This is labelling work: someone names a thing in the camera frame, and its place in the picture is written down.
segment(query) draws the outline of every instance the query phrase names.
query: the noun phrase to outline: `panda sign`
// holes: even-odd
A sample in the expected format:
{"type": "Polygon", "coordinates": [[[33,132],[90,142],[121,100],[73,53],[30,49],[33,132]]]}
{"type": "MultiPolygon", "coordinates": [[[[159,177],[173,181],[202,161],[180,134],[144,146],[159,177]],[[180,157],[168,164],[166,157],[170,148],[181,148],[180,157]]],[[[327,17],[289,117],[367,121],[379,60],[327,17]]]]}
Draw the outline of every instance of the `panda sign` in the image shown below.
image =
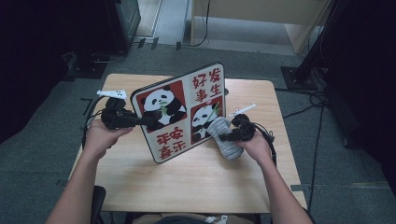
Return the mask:
{"type": "Polygon", "coordinates": [[[153,159],[168,161],[203,143],[207,127],[225,115],[224,67],[212,63],[195,71],[134,91],[131,103],[139,118],[154,118],[141,126],[153,159]]]}

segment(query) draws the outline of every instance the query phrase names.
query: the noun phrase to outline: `panda illustration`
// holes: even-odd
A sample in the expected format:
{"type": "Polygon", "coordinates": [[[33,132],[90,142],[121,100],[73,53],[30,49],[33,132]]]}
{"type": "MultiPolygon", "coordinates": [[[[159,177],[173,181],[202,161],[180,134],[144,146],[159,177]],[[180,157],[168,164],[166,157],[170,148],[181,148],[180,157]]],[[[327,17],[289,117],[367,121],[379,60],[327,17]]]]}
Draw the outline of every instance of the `panda illustration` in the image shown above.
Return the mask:
{"type": "Polygon", "coordinates": [[[171,92],[170,86],[153,91],[140,102],[144,107],[143,117],[155,118],[148,130],[156,131],[168,124],[176,123],[186,114],[186,107],[171,92]]]}
{"type": "Polygon", "coordinates": [[[217,110],[217,104],[205,105],[195,112],[191,124],[193,142],[198,142],[210,136],[210,134],[206,132],[206,129],[218,115],[219,111],[217,110]]]}

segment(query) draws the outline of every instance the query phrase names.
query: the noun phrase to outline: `floor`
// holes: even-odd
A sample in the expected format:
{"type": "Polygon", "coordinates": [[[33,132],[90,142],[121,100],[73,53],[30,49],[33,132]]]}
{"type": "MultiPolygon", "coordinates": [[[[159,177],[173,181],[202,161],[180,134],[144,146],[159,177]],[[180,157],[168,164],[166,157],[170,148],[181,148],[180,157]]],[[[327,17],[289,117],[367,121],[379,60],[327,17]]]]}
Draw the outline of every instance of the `floor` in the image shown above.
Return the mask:
{"type": "MultiPolygon", "coordinates": [[[[182,43],[183,46],[190,44],[190,0],[140,0],[139,7],[142,22],[136,32],[135,40],[146,38],[148,43],[152,43],[154,38],[158,38],[158,44],[176,45],[177,42],[182,43]]],[[[205,19],[206,17],[195,17],[194,44],[201,43],[205,37],[205,19]]],[[[317,27],[311,35],[310,43],[306,44],[300,55],[306,55],[309,45],[316,41],[319,30],[320,28],[317,27]]],[[[210,17],[206,40],[198,48],[295,55],[282,23],[210,17]]]]}

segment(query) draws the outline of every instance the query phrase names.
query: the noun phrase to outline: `hand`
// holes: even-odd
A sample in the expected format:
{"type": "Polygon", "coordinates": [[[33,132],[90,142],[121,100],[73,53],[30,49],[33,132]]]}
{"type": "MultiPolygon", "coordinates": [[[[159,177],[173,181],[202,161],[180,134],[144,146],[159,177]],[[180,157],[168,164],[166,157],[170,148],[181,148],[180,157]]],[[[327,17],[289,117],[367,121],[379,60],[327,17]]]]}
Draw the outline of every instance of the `hand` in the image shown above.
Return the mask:
{"type": "Polygon", "coordinates": [[[99,160],[105,156],[108,148],[117,143],[119,137],[130,133],[132,129],[109,130],[101,120],[95,119],[88,130],[84,151],[99,160]]]}
{"type": "Polygon", "coordinates": [[[267,141],[258,130],[253,135],[253,138],[246,142],[235,142],[239,147],[243,147],[247,154],[255,161],[262,161],[271,159],[271,148],[267,141]]]}

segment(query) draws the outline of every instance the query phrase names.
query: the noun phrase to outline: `person's right hand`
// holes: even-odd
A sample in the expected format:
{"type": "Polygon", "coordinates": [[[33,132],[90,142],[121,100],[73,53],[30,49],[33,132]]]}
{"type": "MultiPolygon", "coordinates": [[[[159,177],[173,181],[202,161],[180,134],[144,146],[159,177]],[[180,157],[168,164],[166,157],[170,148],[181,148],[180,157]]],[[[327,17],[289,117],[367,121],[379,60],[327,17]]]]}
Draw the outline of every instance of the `person's right hand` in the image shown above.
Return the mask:
{"type": "Polygon", "coordinates": [[[243,147],[255,161],[271,159],[271,148],[258,130],[254,133],[252,139],[246,142],[235,142],[235,144],[243,147]]]}

